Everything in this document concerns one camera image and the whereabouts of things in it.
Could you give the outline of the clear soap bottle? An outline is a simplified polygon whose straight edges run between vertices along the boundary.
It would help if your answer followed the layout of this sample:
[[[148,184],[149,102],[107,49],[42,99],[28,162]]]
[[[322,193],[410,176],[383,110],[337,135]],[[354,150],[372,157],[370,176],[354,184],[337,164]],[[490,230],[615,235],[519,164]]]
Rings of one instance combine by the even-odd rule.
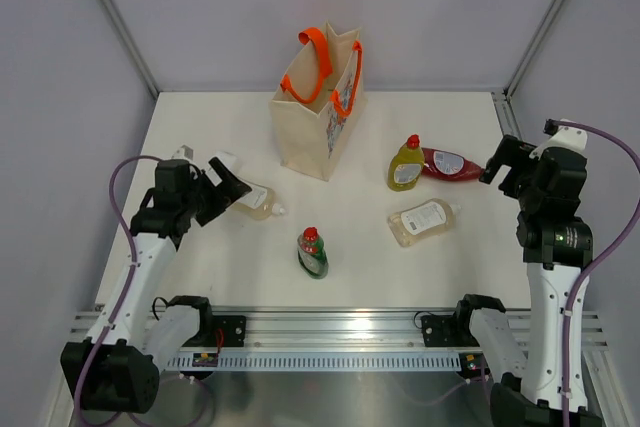
[[[286,214],[285,207],[278,202],[275,191],[272,188],[255,184],[239,176],[239,160],[234,154],[217,151],[214,156],[239,180],[251,188],[248,194],[233,203],[231,206],[233,210],[241,212],[257,221]]]
[[[460,210],[458,204],[433,198],[411,209],[390,215],[387,225],[398,244],[406,248],[418,241],[452,230]]]

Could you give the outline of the red dish soap bottle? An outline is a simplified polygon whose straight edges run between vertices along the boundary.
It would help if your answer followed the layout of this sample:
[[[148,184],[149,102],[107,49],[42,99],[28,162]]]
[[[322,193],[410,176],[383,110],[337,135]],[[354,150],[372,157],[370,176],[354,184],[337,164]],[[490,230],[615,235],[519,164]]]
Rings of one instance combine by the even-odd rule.
[[[422,148],[424,166],[422,175],[446,182],[478,180],[484,168],[456,153]]]

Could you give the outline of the yellow dish soap bottle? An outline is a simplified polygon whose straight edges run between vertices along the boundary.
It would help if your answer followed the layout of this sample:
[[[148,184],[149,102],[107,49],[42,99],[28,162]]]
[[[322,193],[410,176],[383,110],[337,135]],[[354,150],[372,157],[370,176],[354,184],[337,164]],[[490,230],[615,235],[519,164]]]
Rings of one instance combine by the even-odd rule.
[[[407,138],[389,164],[388,187],[396,192],[413,189],[421,175],[424,162],[420,138],[413,134]]]

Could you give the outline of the green dish soap bottle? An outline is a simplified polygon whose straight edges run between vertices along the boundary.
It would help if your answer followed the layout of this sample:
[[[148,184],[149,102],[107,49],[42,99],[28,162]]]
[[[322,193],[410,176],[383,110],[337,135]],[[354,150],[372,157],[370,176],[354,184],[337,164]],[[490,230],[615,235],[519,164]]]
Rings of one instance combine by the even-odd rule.
[[[329,271],[324,240],[316,227],[307,227],[297,239],[297,256],[301,268],[313,279],[323,279]]]

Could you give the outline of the beige canvas bag orange handles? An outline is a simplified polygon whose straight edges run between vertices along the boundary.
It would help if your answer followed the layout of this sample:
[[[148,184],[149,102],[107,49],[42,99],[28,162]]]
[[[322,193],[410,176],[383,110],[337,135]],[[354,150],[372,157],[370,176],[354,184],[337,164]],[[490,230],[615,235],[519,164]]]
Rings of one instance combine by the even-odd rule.
[[[269,102],[272,125],[282,164],[328,181],[367,104],[361,30],[338,34],[325,23],[298,40]]]

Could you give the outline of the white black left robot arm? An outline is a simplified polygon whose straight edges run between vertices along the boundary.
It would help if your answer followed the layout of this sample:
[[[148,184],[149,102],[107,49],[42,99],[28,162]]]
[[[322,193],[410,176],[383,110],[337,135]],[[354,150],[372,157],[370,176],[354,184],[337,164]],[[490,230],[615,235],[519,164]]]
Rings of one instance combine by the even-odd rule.
[[[213,338],[215,322],[204,297],[172,300],[153,327],[147,325],[149,311],[191,225],[206,226],[250,191],[226,155],[211,158],[206,169],[186,158],[157,160],[139,210],[120,223],[130,253],[114,290],[84,339],[67,342],[61,353],[76,416],[148,412],[161,373],[181,347]]]

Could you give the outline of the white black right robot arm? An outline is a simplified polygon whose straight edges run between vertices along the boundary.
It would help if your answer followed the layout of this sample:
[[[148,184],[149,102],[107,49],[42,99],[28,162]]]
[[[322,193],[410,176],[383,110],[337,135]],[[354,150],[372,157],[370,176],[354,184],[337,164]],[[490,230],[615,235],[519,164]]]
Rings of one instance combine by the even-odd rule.
[[[454,335],[478,343],[493,378],[495,426],[600,426],[588,409],[581,364],[582,312],[593,259],[590,227],[576,214],[586,182],[587,135],[564,128],[540,146],[506,135],[479,180],[508,173],[499,189],[520,208],[516,237],[530,291],[530,338],[522,350],[495,298],[467,295]]]

